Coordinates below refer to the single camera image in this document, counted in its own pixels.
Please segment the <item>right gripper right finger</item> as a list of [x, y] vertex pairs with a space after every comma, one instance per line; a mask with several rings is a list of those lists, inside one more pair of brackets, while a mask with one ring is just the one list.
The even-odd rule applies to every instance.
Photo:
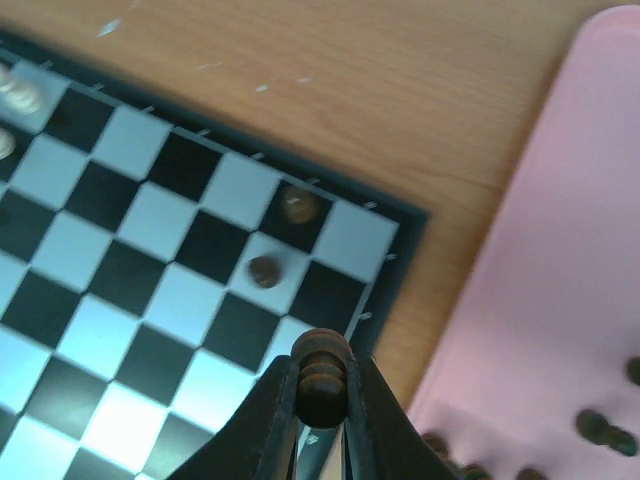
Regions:
[[458, 479], [422, 439], [370, 357], [347, 364], [345, 479]]

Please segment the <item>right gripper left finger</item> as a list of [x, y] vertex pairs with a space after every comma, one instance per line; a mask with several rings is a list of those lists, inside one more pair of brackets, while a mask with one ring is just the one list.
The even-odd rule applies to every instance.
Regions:
[[276, 357], [225, 426], [168, 478], [294, 479], [298, 374], [291, 357]]

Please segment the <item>dark pawn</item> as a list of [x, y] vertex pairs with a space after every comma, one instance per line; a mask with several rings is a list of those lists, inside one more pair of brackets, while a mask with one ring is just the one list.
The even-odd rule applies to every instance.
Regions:
[[279, 262], [270, 255], [252, 258], [248, 264], [248, 272], [254, 284], [263, 289], [274, 287], [281, 278]]
[[313, 429], [333, 429], [346, 418], [347, 364], [351, 347], [338, 332], [316, 328], [302, 334], [291, 349], [299, 367], [296, 415]]
[[319, 211], [319, 201], [309, 190], [289, 185], [283, 190], [281, 207], [285, 218], [292, 224], [304, 224], [314, 219]]

